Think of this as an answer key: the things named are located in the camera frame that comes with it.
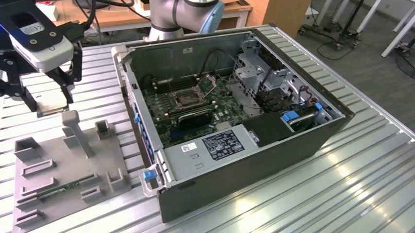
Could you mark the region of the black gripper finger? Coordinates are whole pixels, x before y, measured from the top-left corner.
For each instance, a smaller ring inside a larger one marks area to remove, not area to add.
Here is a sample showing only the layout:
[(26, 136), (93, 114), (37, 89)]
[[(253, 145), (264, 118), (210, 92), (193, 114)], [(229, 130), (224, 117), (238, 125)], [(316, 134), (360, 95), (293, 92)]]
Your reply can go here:
[(18, 74), (6, 72), (6, 81), (0, 80), (0, 96), (9, 96), (16, 101), (22, 101), (32, 112), (36, 112), (36, 101), (22, 86)]
[(82, 50), (81, 42), (73, 44), (73, 58), (68, 71), (62, 71), (60, 67), (46, 72), (46, 76), (58, 84), (66, 104), (73, 103), (70, 90), (73, 89), (74, 82), (81, 81), (82, 70)]

